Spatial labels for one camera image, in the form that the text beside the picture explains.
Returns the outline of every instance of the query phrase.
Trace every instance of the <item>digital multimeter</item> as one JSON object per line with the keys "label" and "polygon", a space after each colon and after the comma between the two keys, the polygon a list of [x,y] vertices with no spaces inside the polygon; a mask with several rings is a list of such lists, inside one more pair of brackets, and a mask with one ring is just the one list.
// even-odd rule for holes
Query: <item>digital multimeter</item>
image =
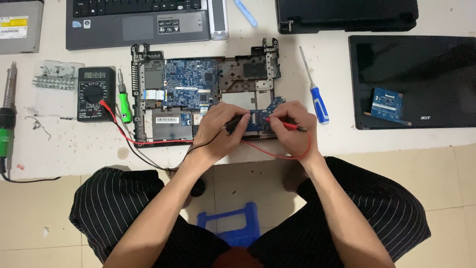
{"label": "digital multimeter", "polygon": [[78,122],[111,121],[112,116],[99,102],[104,100],[116,112],[116,72],[109,67],[78,71]]}

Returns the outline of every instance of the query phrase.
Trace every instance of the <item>tiled floor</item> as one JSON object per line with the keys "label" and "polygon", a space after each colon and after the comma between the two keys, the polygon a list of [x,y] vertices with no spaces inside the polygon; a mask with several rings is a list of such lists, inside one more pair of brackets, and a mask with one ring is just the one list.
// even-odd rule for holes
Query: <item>tiled floor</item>
{"label": "tiled floor", "polygon": [[[339,158],[399,182],[425,207],[432,237],[402,257],[398,268],[476,268],[476,144]],[[282,189],[288,163],[215,166],[204,176],[205,194],[180,214],[195,222],[201,211],[221,213],[253,201],[266,232],[305,204]],[[86,238],[68,221],[74,191],[87,178],[0,182],[0,268],[101,267]],[[226,231],[243,225],[244,219],[234,217],[207,228]]]}

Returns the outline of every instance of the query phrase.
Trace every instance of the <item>touchpad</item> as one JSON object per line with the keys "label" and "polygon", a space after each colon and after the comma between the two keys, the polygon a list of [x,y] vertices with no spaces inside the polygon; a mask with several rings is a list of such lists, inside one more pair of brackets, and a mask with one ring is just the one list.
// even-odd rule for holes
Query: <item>touchpad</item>
{"label": "touchpad", "polygon": [[122,18],[123,41],[147,39],[154,39],[154,18],[152,16]]}

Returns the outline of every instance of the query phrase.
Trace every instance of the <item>forearm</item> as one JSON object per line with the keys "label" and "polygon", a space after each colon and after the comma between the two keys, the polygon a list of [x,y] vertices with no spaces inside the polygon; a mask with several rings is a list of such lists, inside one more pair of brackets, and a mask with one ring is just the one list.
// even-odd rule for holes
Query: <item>forearm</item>
{"label": "forearm", "polygon": [[149,268],[160,255],[193,185],[206,171],[190,158],[153,198],[114,247],[105,268]]}
{"label": "forearm", "polygon": [[374,230],[334,178],[323,157],[303,163],[326,214],[337,252],[349,267],[395,267]]}

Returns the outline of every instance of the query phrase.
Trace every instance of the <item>blue screwdriver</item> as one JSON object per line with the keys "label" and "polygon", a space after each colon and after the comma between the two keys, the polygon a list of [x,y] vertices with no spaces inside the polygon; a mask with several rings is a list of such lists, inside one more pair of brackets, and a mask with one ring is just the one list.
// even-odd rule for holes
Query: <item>blue screwdriver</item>
{"label": "blue screwdriver", "polygon": [[317,119],[319,120],[319,123],[323,125],[328,124],[329,115],[327,114],[326,106],[324,105],[324,101],[322,100],[321,94],[319,93],[319,88],[316,87],[316,85],[312,81],[311,73],[309,72],[309,67],[307,66],[306,58],[304,57],[302,47],[299,47],[299,49],[301,50],[302,59],[304,60],[307,75],[309,76],[309,80],[311,82],[311,95],[312,100],[314,102],[314,109],[316,110]]}

